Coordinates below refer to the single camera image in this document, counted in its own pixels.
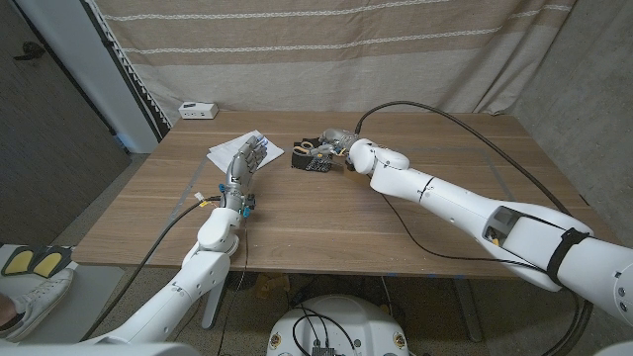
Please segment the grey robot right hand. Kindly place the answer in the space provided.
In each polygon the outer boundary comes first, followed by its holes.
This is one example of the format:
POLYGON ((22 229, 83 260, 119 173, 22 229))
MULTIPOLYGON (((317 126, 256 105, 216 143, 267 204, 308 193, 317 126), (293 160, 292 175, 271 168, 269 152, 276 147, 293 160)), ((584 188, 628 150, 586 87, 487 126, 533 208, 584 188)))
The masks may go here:
POLYGON ((327 129, 318 138, 319 146, 316 148, 319 154, 347 156, 352 145, 359 139, 356 133, 343 129, 327 129))

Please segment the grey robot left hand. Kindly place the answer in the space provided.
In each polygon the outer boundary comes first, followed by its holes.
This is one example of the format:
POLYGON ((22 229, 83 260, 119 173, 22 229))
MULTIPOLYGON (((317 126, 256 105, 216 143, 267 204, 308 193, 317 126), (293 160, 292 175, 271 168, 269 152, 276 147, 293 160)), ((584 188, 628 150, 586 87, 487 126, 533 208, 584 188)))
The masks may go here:
POLYGON ((266 139, 263 135, 253 135, 238 149, 226 172, 221 208, 239 212, 245 206, 251 178, 266 155, 266 139))

